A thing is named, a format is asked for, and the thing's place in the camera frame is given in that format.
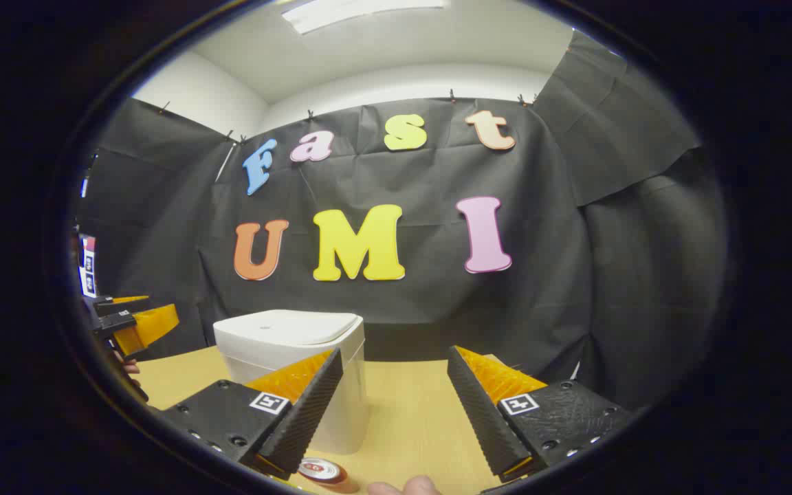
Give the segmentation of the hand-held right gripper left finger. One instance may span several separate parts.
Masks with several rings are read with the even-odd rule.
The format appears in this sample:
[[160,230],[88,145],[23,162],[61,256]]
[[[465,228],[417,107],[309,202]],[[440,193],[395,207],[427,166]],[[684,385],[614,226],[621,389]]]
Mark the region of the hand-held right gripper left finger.
[[217,380],[162,416],[218,457],[286,481],[298,472],[342,376],[342,352],[334,348],[244,384]]

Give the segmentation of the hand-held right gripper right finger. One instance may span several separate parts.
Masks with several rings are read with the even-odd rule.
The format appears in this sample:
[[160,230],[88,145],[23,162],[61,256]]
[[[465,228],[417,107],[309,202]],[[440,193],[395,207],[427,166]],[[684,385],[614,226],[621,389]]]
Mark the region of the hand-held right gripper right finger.
[[449,348],[448,376],[488,467],[504,483],[584,453],[633,416],[574,379],[547,384],[460,346]]

